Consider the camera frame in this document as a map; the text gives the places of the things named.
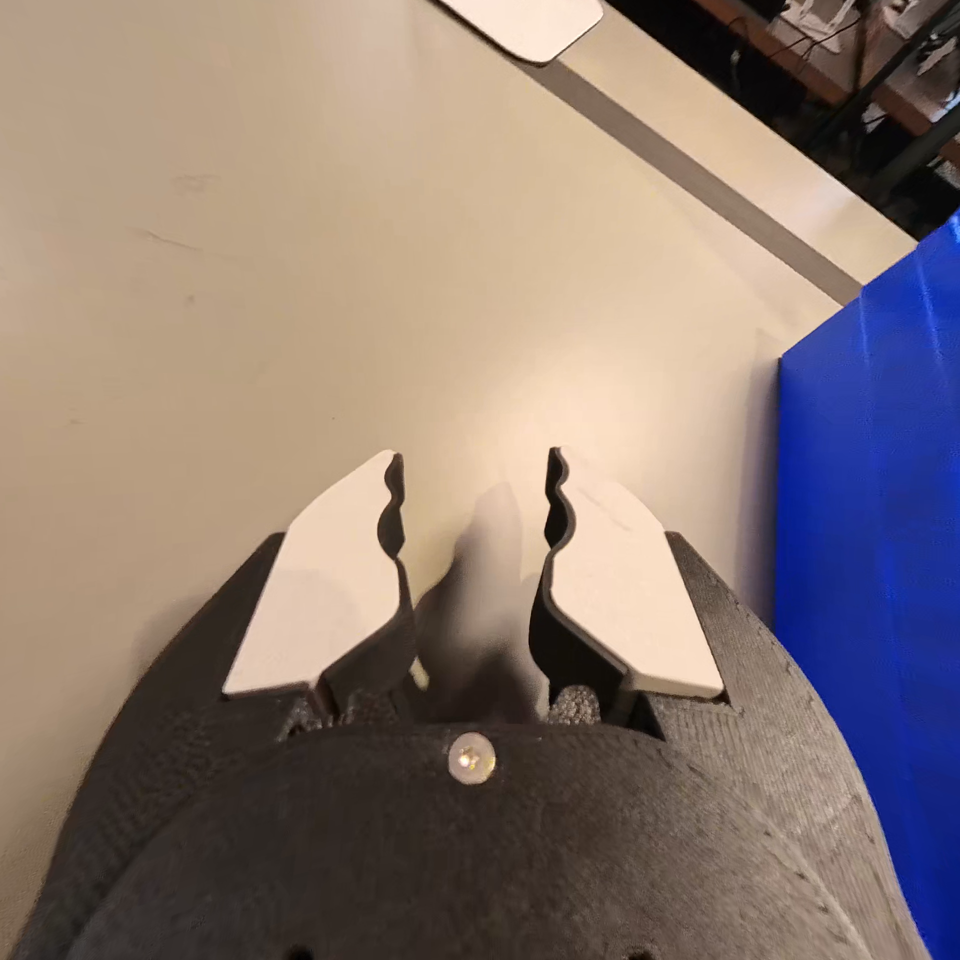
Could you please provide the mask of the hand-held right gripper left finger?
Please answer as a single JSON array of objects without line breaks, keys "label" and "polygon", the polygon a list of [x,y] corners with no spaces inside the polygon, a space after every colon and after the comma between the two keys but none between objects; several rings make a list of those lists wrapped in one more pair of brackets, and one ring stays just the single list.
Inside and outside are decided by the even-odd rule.
[{"label": "hand-held right gripper left finger", "polygon": [[401,687],[416,658],[404,462],[383,450],[293,519],[222,684],[236,699],[310,691],[326,714]]}]

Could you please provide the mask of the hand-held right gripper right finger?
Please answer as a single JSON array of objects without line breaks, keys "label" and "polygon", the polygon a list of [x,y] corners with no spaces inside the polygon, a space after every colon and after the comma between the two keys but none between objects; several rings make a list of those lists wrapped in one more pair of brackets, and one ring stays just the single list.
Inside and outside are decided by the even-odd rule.
[{"label": "hand-held right gripper right finger", "polygon": [[642,694],[712,702],[725,684],[666,528],[571,446],[550,448],[547,553],[529,648],[550,707],[571,688],[601,710]]}]

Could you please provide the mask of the blue plastic bin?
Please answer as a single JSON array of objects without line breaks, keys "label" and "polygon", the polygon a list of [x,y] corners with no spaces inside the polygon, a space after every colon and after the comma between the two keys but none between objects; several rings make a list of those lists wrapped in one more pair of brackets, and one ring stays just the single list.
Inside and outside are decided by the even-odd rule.
[{"label": "blue plastic bin", "polygon": [[959,217],[783,354],[774,632],[959,956]]}]

